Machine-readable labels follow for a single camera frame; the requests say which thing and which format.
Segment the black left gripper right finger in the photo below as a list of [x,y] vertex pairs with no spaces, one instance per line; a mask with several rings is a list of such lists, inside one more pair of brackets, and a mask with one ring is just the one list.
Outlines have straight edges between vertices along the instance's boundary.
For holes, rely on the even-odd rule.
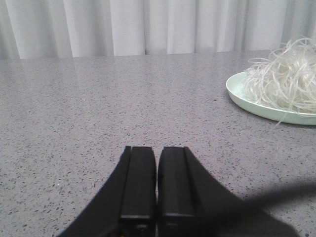
[[160,237],[296,237],[288,224],[260,209],[249,216],[239,211],[235,223],[205,228],[208,214],[243,204],[201,165],[189,148],[165,147],[158,166],[158,235]]

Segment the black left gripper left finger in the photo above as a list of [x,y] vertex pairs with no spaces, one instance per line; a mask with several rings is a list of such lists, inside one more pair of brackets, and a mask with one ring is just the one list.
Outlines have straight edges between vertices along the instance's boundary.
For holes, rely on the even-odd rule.
[[150,147],[127,146],[114,171],[62,237],[153,237],[156,160]]

